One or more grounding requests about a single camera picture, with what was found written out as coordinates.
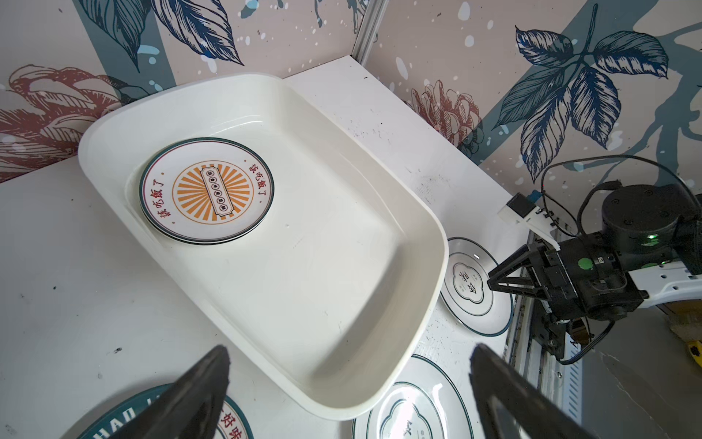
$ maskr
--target white table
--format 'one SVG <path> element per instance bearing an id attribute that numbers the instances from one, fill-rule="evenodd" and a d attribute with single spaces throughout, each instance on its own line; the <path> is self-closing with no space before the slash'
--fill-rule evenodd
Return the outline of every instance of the white table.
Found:
<path id="1" fill-rule="evenodd" d="M 499 261 L 526 242 L 496 212 L 509 194 L 351 57 L 286 79 L 367 146 L 436 213 L 446 235 Z M 147 255 L 74 157 L 0 185 L 0 438 L 78 436 L 123 399 L 174 381 L 214 345 L 232 360 L 227 394 L 261 438 L 348 438 L 272 383 Z M 416 352 L 453 379 L 482 437 L 469 357 L 506 334 L 463 328 L 439 300 Z"/>

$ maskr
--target teal leaf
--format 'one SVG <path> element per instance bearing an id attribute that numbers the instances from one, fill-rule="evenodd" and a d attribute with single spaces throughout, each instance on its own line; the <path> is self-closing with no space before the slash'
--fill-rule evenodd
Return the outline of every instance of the teal leaf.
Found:
<path id="1" fill-rule="evenodd" d="M 171 34 L 196 53 L 244 65 L 219 0 L 153 0 L 152 5 Z"/>
<path id="2" fill-rule="evenodd" d="M 623 30 L 600 40 L 592 51 L 597 66 L 609 73 L 649 73 L 668 77 L 668 54 L 656 37 Z"/>
<path id="3" fill-rule="evenodd" d="M 573 56 L 570 39 L 547 30 L 521 31 L 517 28 L 517 47 L 531 64 L 544 67 L 558 67 Z"/>
<path id="4" fill-rule="evenodd" d="M 563 145 L 570 114 L 571 92 L 568 87 L 561 87 L 524 123 L 522 160 L 533 182 Z"/>
<path id="5" fill-rule="evenodd" d="M 79 0 L 86 15 L 129 55 L 137 68 L 136 53 L 151 5 L 148 0 Z"/>
<path id="6" fill-rule="evenodd" d="M 621 103 L 612 80 L 604 73 L 585 66 L 571 86 L 573 126 L 603 148 L 619 118 Z"/>
<path id="7" fill-rule="evenodd" d="M 530 117 L 549 96 L 563 85 L 563 69 L 546 69 L 530 74 L 513 86 L 502 101 L 495 127 Z"/>

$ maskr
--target round green dot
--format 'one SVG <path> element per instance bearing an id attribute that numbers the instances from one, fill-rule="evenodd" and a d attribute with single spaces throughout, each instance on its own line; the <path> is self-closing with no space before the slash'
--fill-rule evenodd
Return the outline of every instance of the round green dot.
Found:
<path id="1" fill-rule="evenodd" d="M 592 259 L 590 258 L 580 258 L 578 260 L 578 267 L 582 268 L 583 270 L 592 270 L 592 267 L 594 267 L 595 264 L 592 263 Z"/>

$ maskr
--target light blue spot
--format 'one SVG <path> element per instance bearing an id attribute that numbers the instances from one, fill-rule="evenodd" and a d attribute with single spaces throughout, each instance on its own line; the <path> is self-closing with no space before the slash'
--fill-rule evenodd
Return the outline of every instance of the light blue spot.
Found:
<path id="1" fill-rule="evenodd" d="M 142 44 L 141 46 L 139 46 L 139 50 L 137 50 L 136 53 L 149 53 L 150 55 L 158 55 L 159 53 L 161 53 L 161 51 L 153 46 L 146 46 L 145 44 Z"/>

